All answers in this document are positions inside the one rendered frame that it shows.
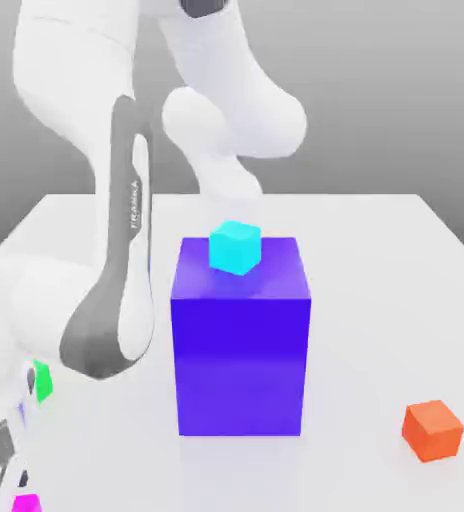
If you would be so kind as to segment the small magenta cube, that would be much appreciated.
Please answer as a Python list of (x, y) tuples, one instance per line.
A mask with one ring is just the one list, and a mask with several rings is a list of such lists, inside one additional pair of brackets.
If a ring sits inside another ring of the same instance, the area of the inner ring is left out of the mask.
[(43, 512), (37, 494), (20, 494), (14, 498), (11, 512)]

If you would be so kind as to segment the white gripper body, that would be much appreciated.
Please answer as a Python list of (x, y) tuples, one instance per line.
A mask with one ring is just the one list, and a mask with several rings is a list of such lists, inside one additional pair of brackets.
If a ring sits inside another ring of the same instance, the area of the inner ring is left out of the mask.
[[(28, 474), (27, 483), (20, 487), (22, 473)], [(8, 464), (0, 486), (0, 512), (11, 512), (17, 495), (38, 494), (38, 481), (29, 463), (22, 457), (14, 457)]]

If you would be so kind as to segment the small orange cube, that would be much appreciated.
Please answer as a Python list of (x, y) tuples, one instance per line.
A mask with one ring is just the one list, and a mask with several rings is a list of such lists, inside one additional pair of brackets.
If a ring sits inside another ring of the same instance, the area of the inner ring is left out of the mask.
[(441, 400), (406, 407), (402, 437), (423, 463), (456, 456), (463, 433), (463, 423)]

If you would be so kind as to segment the large purple box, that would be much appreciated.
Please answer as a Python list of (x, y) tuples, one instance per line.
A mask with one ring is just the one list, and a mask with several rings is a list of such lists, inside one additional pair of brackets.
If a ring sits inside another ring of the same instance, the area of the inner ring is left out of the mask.
[(182, 436), (301, 432), (311, 293), (293, 238), (265, 238), (244, 276), (210, 268), (209, 242), (181, 243), (170, 306)]

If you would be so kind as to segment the small green cube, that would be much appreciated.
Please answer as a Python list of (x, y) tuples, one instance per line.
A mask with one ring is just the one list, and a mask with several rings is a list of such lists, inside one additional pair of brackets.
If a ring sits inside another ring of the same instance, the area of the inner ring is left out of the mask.
[(43, 403), (53, 392), (53, 381), (50, 368), (46, 363), (34, 360), (35, 391), (39, 404)]

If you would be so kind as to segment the small cyan cube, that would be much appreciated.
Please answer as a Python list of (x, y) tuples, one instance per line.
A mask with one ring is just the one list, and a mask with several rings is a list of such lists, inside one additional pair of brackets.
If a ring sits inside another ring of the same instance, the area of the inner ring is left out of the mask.
[(261, 261), (262, 239), (258, 226), (225, 221), (209, 237), (211, 268), (244, 276)]

